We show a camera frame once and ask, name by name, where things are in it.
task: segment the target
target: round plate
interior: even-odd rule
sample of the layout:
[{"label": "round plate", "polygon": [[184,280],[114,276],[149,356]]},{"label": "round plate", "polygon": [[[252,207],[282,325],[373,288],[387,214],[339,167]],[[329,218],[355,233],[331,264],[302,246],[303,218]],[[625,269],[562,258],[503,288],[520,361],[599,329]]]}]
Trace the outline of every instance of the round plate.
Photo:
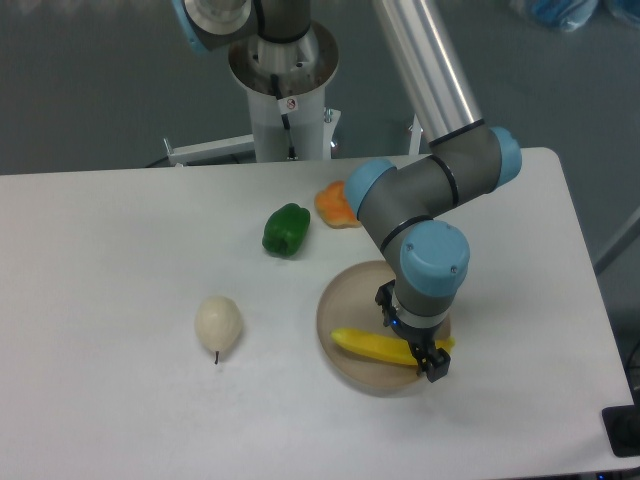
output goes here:
[{"label": "round plate", "polygon": [[[318,303],[318,337],[329,360],[347,377],[374,388],[399,388],[425,380],[416,374],[417,366],[380,362],[344,350],[334,343],[331,332],[348,327],[397,338],[391,328],[382,325],[382,310],[375,302],[378,288],[394,278],[386,262],[360,263],[334,278]],[[446,338],[450,332],[447,318],[437,337]]]}]

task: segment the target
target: white pear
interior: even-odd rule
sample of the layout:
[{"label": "white pear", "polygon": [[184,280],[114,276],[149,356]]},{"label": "white pear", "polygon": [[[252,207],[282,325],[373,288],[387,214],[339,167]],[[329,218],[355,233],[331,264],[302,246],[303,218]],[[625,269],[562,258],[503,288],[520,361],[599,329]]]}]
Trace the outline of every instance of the white pear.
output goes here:
[{"label": "white pear", "polygon": [[196,314],[196,335],[211,352],[218,354],[233,345],[242,331],[242,316],[233,300],[214,296],[205,299]]}]

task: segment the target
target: cable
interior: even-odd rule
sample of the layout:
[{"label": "cable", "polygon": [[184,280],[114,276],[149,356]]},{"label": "cable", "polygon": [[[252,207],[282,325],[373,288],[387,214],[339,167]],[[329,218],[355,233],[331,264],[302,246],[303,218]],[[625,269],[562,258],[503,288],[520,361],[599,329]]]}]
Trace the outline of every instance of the cable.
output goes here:
[{"label": "cable", "polygon": [[[276,96],[276,100],[282,100],[284,97],[282,96],[282,91],[280,90],[280,79],[279,77],[273,73],[271,74],[271,87],[273,88],[273,93]],[[289,160],[297,160],[298,155],[296,154],[296,148],[293,146],[293,137],[291,136],[291,124],[289,123],[289,115],[283,113],[280,115],[282,117],[282,125],[284,126],[285,131],[287,132],[287,138],[289,139]]]},{"label": "cable", "polygon": [[631,368],[631,361],[633,360],[633,357],[635,356],[635,354],[637,353],[639,348],[640,348],[640,340],[638,340],[636,345],[633,347],[633,350],[631,350],[631,353],[627,357],[627,361],[624,364],[624,371],[625,372],[628,372],[629,369]]},{"label": "cable", "polygon": [[167,160],[169,160],[169,157],[168,156],[164,156],[160,160],[156,160],[155,162],[151,162],[149,165],[145,165],[144,168],[153,168],[156,165],[160,165],[162,162],[166,162]]}]

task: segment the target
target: yellow banana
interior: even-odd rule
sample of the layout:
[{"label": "yellow banana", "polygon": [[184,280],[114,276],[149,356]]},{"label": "yellow banana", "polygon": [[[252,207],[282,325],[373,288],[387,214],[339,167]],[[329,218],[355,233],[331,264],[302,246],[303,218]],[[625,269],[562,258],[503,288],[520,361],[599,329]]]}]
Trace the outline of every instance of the yellow banana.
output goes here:
[{"label": "yellow banana", "polygon": [[[357,328],[337,328],[331,332],[331,338],[345,350],[364,357],[400,365],[417,365],[409,344],[401,338],[385,337]],[[451,353],[455,343],[453,337],[436,340],[436,348],[444,348]]]}]

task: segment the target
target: green bell pepper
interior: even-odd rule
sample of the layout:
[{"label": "green bell pepper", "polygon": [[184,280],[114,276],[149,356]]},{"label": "green bell pepper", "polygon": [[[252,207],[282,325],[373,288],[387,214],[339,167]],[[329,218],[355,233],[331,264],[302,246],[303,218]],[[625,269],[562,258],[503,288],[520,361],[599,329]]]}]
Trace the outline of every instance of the green bell pepper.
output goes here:
[{"label": "green bell pepper", "polygon": [[310,221],[309,210],[295,203],[286,204],[267,220],[264,226],[262,246],[268,252],[290,257],[302,245]]}]

